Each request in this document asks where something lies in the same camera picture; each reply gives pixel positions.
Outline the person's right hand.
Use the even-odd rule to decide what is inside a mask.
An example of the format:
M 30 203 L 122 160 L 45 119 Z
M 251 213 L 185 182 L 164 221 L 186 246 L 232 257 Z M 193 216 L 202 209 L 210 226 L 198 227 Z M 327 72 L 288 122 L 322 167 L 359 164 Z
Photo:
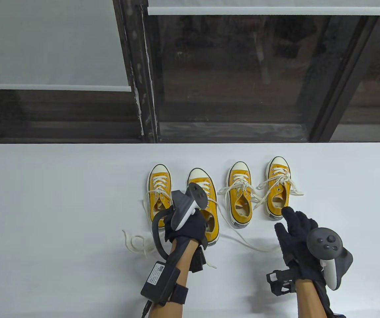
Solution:
M 293 271 L 293 279 L 325 284 L 320 262 L 310 253 L 307 245 L 308 234 L 318 228 L 317 222 L 289 206 L 282 208 L 281 214 L 287 226 L 276 223 L 274 228 L 284 262 Z

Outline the person's left hand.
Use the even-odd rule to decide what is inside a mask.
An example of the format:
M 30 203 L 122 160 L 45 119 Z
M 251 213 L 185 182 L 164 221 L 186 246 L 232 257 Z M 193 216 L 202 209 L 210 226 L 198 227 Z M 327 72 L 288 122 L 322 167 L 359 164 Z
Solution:
M 181 229 L 178 230 L 172 229 L 171 220 L 173 215 L 171 212 L 163 220 L 165 224 L 165 241 L 173 243 L 178 238 L 192 239 L 206 250 L 208 245 L 206 238 L 207 221 L 202 212 L 196 208 L 194 214 L 190 215 Z

